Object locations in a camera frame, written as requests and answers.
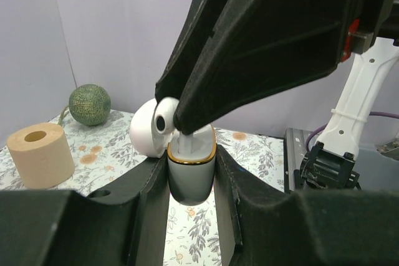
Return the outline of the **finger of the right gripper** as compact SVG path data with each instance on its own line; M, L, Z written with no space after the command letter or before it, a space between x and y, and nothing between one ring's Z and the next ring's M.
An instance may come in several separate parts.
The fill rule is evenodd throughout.
M155 85L155 99L179 99L204 46L213 35L228 0L192 0L186 21L165 70Z
M331 73L352 0L228 0L178 99L192 133L230 111Z

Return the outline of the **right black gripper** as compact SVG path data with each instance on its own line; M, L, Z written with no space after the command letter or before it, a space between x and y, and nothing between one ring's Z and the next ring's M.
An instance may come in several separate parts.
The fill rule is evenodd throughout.
M352 0L344 54L362 54L378 37L398 46L398 0Z

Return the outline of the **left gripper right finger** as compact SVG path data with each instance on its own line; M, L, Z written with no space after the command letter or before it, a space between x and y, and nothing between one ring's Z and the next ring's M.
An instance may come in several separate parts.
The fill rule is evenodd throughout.
M397 265L398 194L283 193L216 150L223 265Z

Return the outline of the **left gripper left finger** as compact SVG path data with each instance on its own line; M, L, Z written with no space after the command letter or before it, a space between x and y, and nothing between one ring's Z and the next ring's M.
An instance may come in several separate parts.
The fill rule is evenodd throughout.
M87 196L2 191L1 264L161 265L169 196L164 157Z

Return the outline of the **white earbud charging case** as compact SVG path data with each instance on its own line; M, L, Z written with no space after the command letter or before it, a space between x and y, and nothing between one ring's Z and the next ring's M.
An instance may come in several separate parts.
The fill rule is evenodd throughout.
M176 201L186 206L205 202L212 190L216 161L216 134L208 124L193 135L191 154L179 154L176 128L165 140L154 139L151 121L157 102L154 98L145 102L134 114L130 123L132 146L142 155L161 158L167 155L169 186Z

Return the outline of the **white earbud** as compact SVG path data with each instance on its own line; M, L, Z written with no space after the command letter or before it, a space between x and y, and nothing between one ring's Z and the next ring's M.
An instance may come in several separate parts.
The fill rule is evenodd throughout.
M174 115L177 109L179 100L172 97L163 98L155 108L151 126L153 129L154 139L163 138L172 135L176 126L174 124ZM184 135L179 131L178 137L178 152L179 154L191 154L193 150L193 135Z

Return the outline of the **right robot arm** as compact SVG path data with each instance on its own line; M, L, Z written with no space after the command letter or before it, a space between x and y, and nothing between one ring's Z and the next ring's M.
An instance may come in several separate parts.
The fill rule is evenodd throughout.
M190 135L262 98L330 75L354 56L337 106L301 176L314 188L354 188L359 141L398 61L395 0L192 0L155 97Z

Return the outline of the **floral table mat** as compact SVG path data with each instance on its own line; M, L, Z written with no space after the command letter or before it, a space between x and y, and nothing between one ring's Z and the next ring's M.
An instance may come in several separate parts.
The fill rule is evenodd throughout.
M103 126L86 127L66 116L63 126L75 163L74 174L57 189L75 189L83 195L113 182L145 157L133 147L128 127L133 115L111 111ZM246 170L284 190L283 141L215 128L216 142ZM197 206L170 199L164 265L221 265L214 196Z

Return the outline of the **beige toilet paper roll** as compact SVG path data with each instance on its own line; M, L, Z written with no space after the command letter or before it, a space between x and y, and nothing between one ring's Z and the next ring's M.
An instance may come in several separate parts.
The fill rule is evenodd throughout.
M75 171L64 129L40 123L11 134L6 146L26 188L52 188Z

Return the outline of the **green melon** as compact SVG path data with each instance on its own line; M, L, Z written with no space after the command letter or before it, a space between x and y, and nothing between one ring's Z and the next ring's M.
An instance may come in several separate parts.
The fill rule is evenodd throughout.
M103 87L91 83L81 85L70 94L68 104L62 110L57 124L61 125L69 112L81 125L102 125L107 121L110 109L110 95Z

